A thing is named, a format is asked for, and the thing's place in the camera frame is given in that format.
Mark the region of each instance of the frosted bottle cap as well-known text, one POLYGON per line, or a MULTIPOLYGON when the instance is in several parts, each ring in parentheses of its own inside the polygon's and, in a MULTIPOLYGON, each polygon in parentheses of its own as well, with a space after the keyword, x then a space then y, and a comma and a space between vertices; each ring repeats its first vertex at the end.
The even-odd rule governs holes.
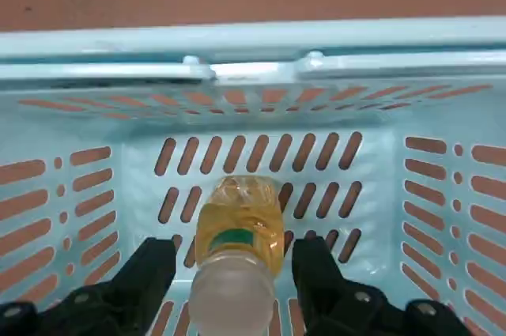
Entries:
POLYGON ((273 315, 274 282, 246 251, 224 251, 201 266, 189 311, 201 336, 262 336, 273 315))

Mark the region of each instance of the screw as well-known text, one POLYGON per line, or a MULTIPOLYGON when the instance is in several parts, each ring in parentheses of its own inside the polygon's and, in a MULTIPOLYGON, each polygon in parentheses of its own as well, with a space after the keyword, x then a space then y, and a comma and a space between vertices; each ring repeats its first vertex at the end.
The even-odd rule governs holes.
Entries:
POLYGON ((21 309, 19 307, 11 307, 7 308, 7 310, 3 313, 4 317, 10 318, 11 316, 16 316, 21 312, 21 309))
POLYGON ((359 291, 358 293, 355 293, 355 298, 359 300, 360 302, 366 302, 369 303, 371 301, 371 297, 369 294, 364 293, 363 291, 359 291))
POLYGON ((429 303, 420 303, 418 309, 424 315, 434 316, 436 314, 436 309, 429 303))
POLYGON ((74 303, 75 303, 75 304, 84 303, 84 302, 86 302, 88 299, 89 299, 89 295, 88 295, 87 293, 82 293, 82 294, 77 295, 77 296, 74 298, 74 303))

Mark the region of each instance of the plastic bottle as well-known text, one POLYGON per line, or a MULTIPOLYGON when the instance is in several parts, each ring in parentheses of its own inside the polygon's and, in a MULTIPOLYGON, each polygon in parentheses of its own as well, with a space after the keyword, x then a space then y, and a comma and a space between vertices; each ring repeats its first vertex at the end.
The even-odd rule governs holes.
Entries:
POLYGON ((201 336, 259 336, 273 315, 284 252, 274 182, 224 178, 198 217, 190 317, 201 336))

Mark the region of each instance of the light blue basket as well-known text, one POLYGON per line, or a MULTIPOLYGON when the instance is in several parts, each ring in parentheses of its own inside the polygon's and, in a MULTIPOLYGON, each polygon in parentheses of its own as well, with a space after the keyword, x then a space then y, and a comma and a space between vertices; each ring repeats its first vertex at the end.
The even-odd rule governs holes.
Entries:
MULTIPOLYGON (((504 334, 505 98, 503 17, 0 35, 0 302, 45 309, 174 237, 152 334, 196 335, 198 211, 259 174, 288 241, 328 237, 393 304, 504 334)), ((271 336, 304 331, 290 245, 271 336)))

